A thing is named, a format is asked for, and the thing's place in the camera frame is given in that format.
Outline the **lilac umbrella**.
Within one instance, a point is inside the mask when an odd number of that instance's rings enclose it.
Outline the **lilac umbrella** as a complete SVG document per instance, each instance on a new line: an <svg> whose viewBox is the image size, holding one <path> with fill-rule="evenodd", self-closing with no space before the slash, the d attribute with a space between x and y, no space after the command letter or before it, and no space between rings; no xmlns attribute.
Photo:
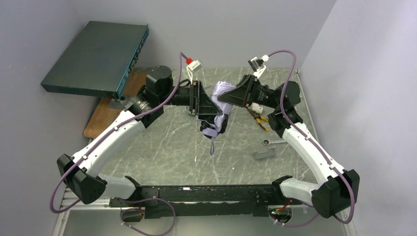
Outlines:
<svg viewBox="0 0 417 236"><path fill-rule="evenodd" d="M231 114L233 105L226 102L219 101L219 96L234 89L236 86L225 81L219 81L213 87L209 96L210 100L221 110L221 114L209 116L208 121L203 120L203 116L197 116L196 119L201 122L200 131L203 135L210 139L210 155L213 156L215 152L214 141L223 134L227 128L229 116Z"/></svg>

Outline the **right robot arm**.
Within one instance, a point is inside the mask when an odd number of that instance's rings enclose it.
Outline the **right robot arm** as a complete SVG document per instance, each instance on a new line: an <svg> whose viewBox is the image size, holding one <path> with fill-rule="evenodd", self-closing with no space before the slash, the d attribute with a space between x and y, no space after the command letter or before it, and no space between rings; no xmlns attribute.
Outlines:
<svg viewBox="0 0 417 236"><path fill-rule="evenodd" d="M353 215L360 177L337 163L308 130L296 111L301 102L297 82L286 80L276 89L262 85L254 75L245 75L236 85L215 95L217 101L247 108L253 103L273 109L268 123L307 164L316 183L281 177L272 183L273 196L298 200L314 207L323 218L336 217L346 209Z"/></svg>

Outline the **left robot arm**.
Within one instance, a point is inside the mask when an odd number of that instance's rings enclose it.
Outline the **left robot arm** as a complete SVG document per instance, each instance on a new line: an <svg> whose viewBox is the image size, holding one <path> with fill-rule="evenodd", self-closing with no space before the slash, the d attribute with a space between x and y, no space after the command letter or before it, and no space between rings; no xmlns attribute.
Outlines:
<svg viewBox="0 0 417 236"><path fill-rule="evenodd" d="M102 175L105 164L127 141L146 130L163 113L164 105L185 106L201 120L204 128L221 125L219 117L226 114L215 96L206 94L200 81L187 87L174 84L167 66L151 68L145 84L125 105L115 121L85 148L72 156L63 154L57 165L63 182L84 204L101 197L137 200L141 186L133 178Z"/></svg>

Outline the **white pipe elbow fitting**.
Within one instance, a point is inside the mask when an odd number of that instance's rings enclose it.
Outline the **white pipe elbow fitting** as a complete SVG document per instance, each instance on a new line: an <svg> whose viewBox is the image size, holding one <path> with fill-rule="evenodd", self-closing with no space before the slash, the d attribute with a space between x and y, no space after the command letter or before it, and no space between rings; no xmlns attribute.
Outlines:
<svg viewBox="0 0 417 236"><path fill-rule="evenodd" d="M257 103L252 103L251 106L249 107L249 109L257 114L262 114L263 113L263 107Z"/></svg>

